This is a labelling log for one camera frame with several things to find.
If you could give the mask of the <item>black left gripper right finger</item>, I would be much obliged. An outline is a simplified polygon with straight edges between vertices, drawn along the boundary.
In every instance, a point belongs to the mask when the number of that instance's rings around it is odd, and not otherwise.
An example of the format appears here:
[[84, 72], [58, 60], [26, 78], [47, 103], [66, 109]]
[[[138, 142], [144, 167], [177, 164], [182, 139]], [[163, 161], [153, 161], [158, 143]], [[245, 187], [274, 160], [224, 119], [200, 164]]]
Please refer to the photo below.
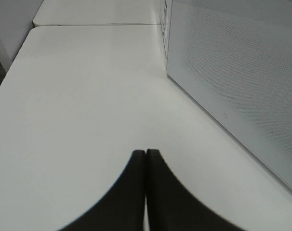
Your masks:
[[146, 152], [146, 202], [151, 231], [240, 230], [195, 198], [156, 149]]

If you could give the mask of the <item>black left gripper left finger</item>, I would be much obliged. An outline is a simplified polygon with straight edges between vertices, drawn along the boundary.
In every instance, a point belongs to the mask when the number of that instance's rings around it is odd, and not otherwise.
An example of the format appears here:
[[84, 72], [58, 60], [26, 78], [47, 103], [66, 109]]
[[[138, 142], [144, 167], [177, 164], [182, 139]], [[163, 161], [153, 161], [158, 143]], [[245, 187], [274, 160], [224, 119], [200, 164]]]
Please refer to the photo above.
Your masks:
[[142, 231], [145, 213], [146, 153], [135, 150], [113, 186], [63, 231]]

